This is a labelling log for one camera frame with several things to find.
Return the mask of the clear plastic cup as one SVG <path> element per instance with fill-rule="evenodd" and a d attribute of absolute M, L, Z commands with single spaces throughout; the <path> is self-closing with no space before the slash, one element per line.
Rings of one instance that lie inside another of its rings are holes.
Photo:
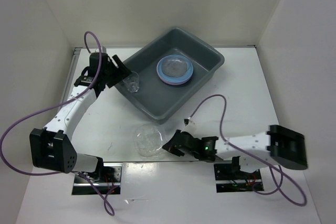
<path fill-rule="evenodd" d="M 122 81 L 126 89 L 131 93 L 136 93 L 140 89 L 139 75 L 135 71 L 132 71 L 131 74 Z"/>

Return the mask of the clear textured round plate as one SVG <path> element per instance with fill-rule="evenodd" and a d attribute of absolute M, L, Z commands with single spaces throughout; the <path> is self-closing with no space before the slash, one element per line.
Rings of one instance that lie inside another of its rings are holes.
<path fill-rule="evenodd" d="M 163 127 L 155 124 L 142 124 L 133 132 L 134 147 L 142 157 L 158 157 L 166 141 Z"/>

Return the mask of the clear squarish glass plate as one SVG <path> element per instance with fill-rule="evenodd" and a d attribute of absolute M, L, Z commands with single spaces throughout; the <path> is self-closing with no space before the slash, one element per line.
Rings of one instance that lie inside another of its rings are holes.
<path fill-rule="evenodd" d="M 169 77 L 181 77 L 191 68 L 188 59 L 182 56 L 171 56 L 162 60 L 161 71 Z"/>

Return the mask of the blue round plate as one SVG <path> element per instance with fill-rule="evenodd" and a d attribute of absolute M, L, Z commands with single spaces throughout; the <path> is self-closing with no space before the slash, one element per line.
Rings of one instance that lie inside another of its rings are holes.
<path fill-rule="evenodd" d="M 166 84 L 179 86 L 187 83 L 193 75 L 192 62 L 182 55 L 163 57 L 156 66 L 156 73 Z"/>

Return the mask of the purple round plate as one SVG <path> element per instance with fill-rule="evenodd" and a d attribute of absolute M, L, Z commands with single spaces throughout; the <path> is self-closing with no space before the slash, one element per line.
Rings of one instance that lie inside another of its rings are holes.
<path fill-rule="evenodd" d="M 163 81 L 164 83 L 168 84 L 168 85 L 172 85 L 172 86 L 180 86 L 183 85 L 185 83 L 187 83 L 191 78 L 188 78 L 186 80 L 180 80 L 180 79 L 164 79 L 160 77 L 160 80 Z"/>

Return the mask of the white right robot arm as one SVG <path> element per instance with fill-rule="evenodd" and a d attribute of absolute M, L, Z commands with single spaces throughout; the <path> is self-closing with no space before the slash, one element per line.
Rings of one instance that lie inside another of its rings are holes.
<path fill-rule="evenodd" d="M 188 154 L 209 163 L 231 159 L 230 172 L 235 178 L 243 178 L 247 173 L 269 165 L 290 170 L 308 168 L 304 135 L 280 125 L 226 141 L 218 136 L 196 138 L 188 131 L 176 130 L 162 148 L 175 156 Z"/>

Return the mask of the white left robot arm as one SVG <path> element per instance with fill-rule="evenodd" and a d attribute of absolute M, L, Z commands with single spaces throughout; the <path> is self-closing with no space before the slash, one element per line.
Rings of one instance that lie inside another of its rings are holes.
<path fill-rule="evenodd" d="M 67 104 L 42 129 L 29 136 L 33 165 L 60 173 L 86 173 L 93 182 L 104 178 L 106 169 L 101 157 L 79 154 L 71 143 L 74 131 L 87 109 L 105 88 L 128 77 L 131 71 L 117 55 L 94 52 L 75 81 Z"/>

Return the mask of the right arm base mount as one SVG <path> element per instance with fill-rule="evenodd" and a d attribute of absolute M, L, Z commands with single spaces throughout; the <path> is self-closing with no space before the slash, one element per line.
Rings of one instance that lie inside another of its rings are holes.
<path fill-rule="evenodd" d="M 264 191 L 260 170 L 243 172 L 240 169 L 239 157 L 214 164 L 215 186 L 217 193 L 238 193 Z"/>

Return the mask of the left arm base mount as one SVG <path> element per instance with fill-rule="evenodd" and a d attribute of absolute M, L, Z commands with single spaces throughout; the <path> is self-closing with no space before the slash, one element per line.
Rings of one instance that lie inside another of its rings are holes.
<path fill-rule="evenodd" d="M 104 163 L 104 169 L 101 175 L 93 173 L 84 173 L 93 183 L 97 190 L 105 195 L 109 191 L 111 195 L 121 193 L 122 163 Z M 77 174 L 74 177 L 72 186 L 72 195 L 96 195 L 97 192 L 91 185 Z"/>

